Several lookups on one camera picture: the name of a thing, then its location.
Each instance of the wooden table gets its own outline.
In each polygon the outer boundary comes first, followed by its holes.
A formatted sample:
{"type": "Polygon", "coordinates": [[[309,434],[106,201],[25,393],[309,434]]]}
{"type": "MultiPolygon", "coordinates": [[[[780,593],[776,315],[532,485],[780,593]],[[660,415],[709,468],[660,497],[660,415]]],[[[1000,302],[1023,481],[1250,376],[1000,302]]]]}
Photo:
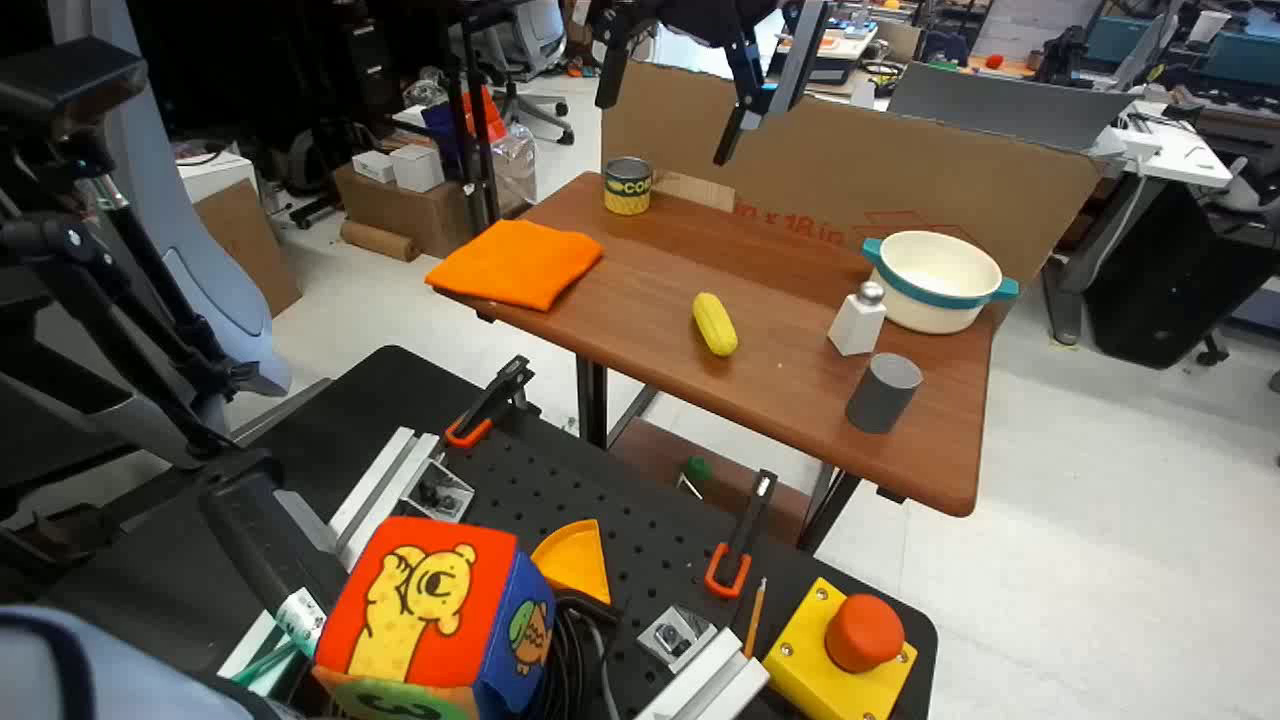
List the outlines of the wooden table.
{"type": "Polygon", "coordinates": [[[599,175],[573,182],[524,219],[587,234],[602,262],[553,314],[466,305],[578,356],[583,442],[602,445],[602,369],[615,369],[889,497],[971,513],[996,322],[960,335],[884,324],[879,347],[910,356],[922,386],[889,435],[869,435],[843,422],[862,362],[829,343],[840,302],[869,277],[855,248],[815,248],[673,196],[642,215],[612,215],[599,175]],[[687,315],[697,292],[728,305],[741,331],[730,362],[705,351],[687,315]]]}

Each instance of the small jar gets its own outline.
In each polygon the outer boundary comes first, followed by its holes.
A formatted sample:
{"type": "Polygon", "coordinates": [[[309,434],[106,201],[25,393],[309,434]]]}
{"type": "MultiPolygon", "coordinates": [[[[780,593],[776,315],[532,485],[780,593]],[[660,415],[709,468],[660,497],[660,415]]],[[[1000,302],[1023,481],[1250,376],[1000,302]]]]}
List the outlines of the small jar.
{"type": "Polygon", "coordinates": [[[602,164],[602,207],[612,215],[648,211],[651,168],[638,158],[619,158],[602,164]]]}
{"type": "Polygon", "coordinates": [[[851,297],[843,297],[829,340],[840,356],[862,356],[877,351],[879,327],[884,327],[884,290],[877,280],[862,280],[851,297]]]}

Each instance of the black cable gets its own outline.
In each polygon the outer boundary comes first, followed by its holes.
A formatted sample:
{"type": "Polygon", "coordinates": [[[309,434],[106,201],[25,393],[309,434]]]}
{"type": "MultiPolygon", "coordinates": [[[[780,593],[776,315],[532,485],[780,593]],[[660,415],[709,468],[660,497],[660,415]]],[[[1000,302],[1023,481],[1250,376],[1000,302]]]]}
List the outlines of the black cable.
{"type": "Polygon", "coordinates": [[[555,625],[553,625],[553,657],[543,668],[543,684],[532,696],[529,718],[548,720],[578,720],[599,718],[594,703],[612,708],[615,701],[606,687],[606,636],[615,628],[615,611],[599,608],[583,595],[558,595],[555,625]]]}

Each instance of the table top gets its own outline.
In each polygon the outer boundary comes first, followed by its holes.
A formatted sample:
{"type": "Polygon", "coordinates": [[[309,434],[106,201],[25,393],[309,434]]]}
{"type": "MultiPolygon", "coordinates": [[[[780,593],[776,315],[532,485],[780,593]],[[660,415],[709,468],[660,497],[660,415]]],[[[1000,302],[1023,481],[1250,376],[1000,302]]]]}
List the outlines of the table top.
{"type": "MultiPolygon", "coordinates": [[[[320,518],[332,518],[399,425],[444,434],[473,399],[474,387],[444,369],[404,347],[380,347],[260,435],[260,447],[270,447],[279,462],[285,489],[297,489],[320,518]]],[[[657,664],[635,647],[635,631],[660,608],[683,603],[741,628],[734,611],[711,608],[698,595],[698,566],[711,541],[730,528],[728,513],[697,504],[674,489],[651,489],[606,452],[536,415],[504,422],[474,452],[451,458],[448,468],[474,485],[466,520],[510,528],[524,552],[564,520],[594,518],[602,523],[606,575],[619,603],[606,677],[627,718],[663,684],[657,664]]],[[[782,628],[813,575],[829,575],[843,593],[862,590],[776,541],[754,541],[754,569],[769,573],[764,628],[771,631],[782,628]]],[[[213,674],[254,615],[242,581],[204,532],[190,492],[133,523],[106,552],[56,583],[48,602],[91,615],[99,628],[185,674],[213,674]]],[[[922,611],[893,595],[889,603],[895,603],[918,651],[893,718],[914,720],[926,718],[936,628],[922,611]]]]}
{"type": "Polygon", "coordinates": [[[813,248],[747,219],[657,196],[642,215],[612,215],[599,175],[578,175],[524,219],[575,227],[602,262],[553,314],[473,302],[594,365],[683,398],[949,518],[977,507],[996,322],[957,335],[884,324],[879,347],[918,365],[922,386],[889,435],[861,434],[843,406],[862,362],[829,343],[840,302],[869,277],[861,251],[813,248]],[[687,305],[716,292],[741,351],[705,351],[687,305]]]}
{"type": "Polygon", "coordinates": [[[1228,189],[1232,168],[1205,145],[1193,123],[1148,120],[1145,127],[1105,127],[1099,150],[1119,150],[1125,168],[1134,175],[1193,185],[1193,189],[1228,189]]]}

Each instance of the cartoon character print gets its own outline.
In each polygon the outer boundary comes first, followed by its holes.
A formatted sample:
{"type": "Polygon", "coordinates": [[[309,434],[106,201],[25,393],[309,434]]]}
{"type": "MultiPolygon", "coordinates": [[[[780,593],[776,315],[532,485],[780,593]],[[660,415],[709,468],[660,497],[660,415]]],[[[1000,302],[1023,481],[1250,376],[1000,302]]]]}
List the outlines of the cartoon character print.
{"type": "Polygon", "coordinates": [[[524,602],[507,625],[517,668],[529,677],[553,651],[548,603],[524,602]]]}
{"type": "Polygon", "coordinates": [[[385,557],[380,575],[366,583],[364,631],[352,651],[352,677],[404,681],[417,642],[436,628],[451,636],[473,595],[474,550],[422,552],[399,544],[385,557]]]}

